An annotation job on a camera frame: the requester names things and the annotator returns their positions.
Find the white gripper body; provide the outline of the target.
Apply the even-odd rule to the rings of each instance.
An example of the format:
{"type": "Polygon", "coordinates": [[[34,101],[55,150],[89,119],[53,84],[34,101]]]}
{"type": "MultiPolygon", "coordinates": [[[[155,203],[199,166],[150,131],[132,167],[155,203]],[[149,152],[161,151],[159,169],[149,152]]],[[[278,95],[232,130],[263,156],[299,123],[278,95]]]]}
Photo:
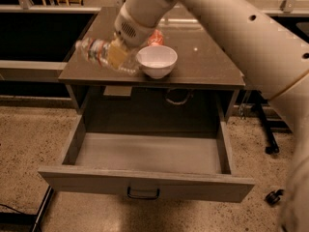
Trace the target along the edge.
{"type": "Polygon", "coordinates": [[[116,17],[114,28],[117,36],[128,46],[142,45],[156,28],[156,17],[147,13],[132,13],[123,5],[116,17]]]}

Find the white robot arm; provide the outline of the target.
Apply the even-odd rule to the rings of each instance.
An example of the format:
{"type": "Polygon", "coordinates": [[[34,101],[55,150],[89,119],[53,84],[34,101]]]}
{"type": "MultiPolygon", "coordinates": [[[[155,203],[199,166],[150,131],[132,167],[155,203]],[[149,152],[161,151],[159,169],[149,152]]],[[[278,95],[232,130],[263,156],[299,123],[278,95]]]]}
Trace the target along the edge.
{"type": "Polygon", "coordinates": [[[245,0],[126,0],[115,31],[143,44],[161,18],[182,3],[260,91],[295,136],[279,232],[309,232],[309,45],[245,0]]]}

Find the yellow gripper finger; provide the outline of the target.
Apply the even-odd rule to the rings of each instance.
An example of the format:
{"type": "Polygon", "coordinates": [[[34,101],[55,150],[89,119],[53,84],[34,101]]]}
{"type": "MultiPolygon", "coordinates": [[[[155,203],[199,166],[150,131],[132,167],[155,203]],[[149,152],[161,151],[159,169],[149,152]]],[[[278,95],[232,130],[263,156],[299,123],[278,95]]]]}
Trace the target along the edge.
{"type": "Polygon", "coordinates": [[[114,39],[108,48],[107,61],[108,64],[116,69],[122,69],[127,66],[131,49],[119,38],[114,39]]]}

